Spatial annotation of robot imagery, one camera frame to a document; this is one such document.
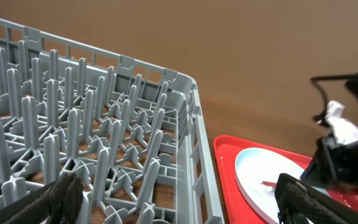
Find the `red ketchup sachet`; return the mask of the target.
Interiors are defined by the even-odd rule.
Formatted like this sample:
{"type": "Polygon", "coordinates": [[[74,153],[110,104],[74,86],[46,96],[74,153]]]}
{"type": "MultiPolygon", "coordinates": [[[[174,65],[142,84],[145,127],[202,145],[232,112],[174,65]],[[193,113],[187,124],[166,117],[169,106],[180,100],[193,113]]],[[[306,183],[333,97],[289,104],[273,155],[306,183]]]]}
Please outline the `red ketchup sachet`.
{"type": "Polygon", "coordinates": [[[276,182],[269,182],[269,181],[262,181],[262,184],[264,184],[266,186],[269,186],[269,187],[272,187],[273,189],[275,189],[276,186],[277,186],[276,182]]]}

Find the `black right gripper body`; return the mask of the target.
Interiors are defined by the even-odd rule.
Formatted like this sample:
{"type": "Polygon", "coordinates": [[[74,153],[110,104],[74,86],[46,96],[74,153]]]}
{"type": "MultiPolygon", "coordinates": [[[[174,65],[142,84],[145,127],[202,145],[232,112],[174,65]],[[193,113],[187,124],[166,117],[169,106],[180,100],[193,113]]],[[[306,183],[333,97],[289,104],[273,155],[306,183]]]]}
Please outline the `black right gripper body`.
{"type": "Polygon", "coordinates": [[[343,145],[328,134],[318,138],[316,146],[300,179],[313,187],[358,195],[358,140],[343,145]]]}

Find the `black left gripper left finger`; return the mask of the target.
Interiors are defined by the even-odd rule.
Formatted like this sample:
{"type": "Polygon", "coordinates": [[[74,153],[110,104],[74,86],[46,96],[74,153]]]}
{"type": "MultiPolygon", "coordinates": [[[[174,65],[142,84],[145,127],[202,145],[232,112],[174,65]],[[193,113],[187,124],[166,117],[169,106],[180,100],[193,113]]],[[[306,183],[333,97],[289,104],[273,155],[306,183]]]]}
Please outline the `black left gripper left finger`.
{"type": "Polygon", "coordinates": [[[74,173],[63,174],[35,201],[7,219],[8,224],[76,223],[83,202],[82,180],[74,173]]]}

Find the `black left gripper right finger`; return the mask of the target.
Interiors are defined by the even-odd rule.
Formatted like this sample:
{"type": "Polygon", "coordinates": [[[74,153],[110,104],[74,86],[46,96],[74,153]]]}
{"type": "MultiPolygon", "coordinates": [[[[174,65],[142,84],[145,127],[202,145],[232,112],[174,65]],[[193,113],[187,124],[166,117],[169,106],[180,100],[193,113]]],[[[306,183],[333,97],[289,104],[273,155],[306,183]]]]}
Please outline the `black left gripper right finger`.
{"type": "Polygon", "coordinates": [[[281,173],[275,187],[278,222],[288,224],[358,224],[358,212],[281,173]]]}

